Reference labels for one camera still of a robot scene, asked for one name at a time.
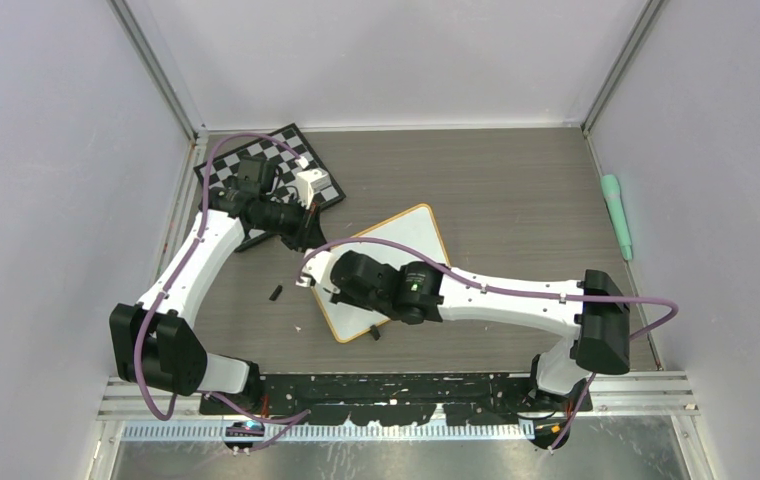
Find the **black marker cap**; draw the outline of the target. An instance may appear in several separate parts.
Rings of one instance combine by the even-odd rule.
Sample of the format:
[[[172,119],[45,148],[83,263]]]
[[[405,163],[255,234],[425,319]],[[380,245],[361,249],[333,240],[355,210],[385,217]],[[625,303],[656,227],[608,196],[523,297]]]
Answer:
[[[272,302],[277,301],[280,295],[282,294],[282,292],[283,292],[283,286],[277,285],[275,289],[272,291],[272,293],[270,294],[269,300]]]

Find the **yellow framed whiteboard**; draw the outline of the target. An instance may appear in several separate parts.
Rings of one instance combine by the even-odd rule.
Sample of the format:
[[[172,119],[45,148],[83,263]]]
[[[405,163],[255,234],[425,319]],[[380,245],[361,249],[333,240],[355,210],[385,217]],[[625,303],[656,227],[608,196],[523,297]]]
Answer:
[[[433,211],[425,203],[398,213],[355,234],[355,237],[390,240],[425,254],[434,261],[445,265],[450,264]],[[339,246],[339,249],[363,253],[380,263],[396,268],[417,260],[417,257],[403,251],[373,243],[352,243]],[[314,286],[312,290],[334,339],[339,343],[350,342],[369,333],[372,327],[379,327],[389,322],[389,319],[380,313],[344,303],[333,303],[332,294],[324,291],[320,286]]]

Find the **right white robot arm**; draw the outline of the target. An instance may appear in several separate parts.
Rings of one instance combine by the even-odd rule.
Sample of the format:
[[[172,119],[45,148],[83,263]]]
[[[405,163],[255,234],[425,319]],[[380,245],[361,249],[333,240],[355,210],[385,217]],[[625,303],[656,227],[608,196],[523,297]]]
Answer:
[[[592,374],[630,369],[628,306],[611,277],[597,270],[582,280],[530,282],[488,277],[435,261],[402,266],[356,251],[334,255],[320,285],[344,303],[409,325],[489,321],[534,328],[559,340],[534,358],[527,397],[552,410]]]

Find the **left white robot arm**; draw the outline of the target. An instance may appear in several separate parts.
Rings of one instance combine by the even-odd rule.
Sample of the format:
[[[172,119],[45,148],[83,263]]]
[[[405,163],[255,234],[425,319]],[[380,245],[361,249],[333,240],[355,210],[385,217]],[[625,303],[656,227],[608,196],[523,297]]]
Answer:
[[[119,376],[180,396],[224,393],[236,412],[254,412],[263,398],[250,378],[257,366],[205,350],[193,327],[210,286],[250,230],[281,238],[303,252],[324,244],[316,194],[331,186],[329,174],[298,160],[295,195],[275,198],[278,172],[264,158],[241,159],[238,172],[208,188],[189,236],[156,283],[133,305],[118,304],[109,325]]]

